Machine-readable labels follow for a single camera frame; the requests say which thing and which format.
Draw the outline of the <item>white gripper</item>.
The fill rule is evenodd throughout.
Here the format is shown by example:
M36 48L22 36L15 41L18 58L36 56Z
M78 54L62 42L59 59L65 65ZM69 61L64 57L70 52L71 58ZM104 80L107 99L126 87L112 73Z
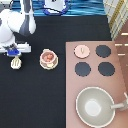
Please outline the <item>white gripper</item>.
M12 49L5 49L0 45L0 53L6 53L8 56L20 56L22 53L30 53L31 46L25 42L24 44L17 44Z

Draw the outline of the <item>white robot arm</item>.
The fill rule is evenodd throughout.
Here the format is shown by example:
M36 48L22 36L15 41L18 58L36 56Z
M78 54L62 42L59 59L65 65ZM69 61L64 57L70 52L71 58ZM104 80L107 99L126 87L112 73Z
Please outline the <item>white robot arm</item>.
M0 0L0 45L8 56L21 54L15 42L15 32L29 36L36 29L32 0L20 0L20 12L10 8L12 1Z

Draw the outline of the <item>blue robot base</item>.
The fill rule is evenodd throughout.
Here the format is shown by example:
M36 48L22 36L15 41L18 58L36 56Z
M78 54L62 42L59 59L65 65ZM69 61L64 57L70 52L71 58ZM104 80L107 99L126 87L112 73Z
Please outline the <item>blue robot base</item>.
M67 11L67 0L44 0L44 13L46 15L63 15Z

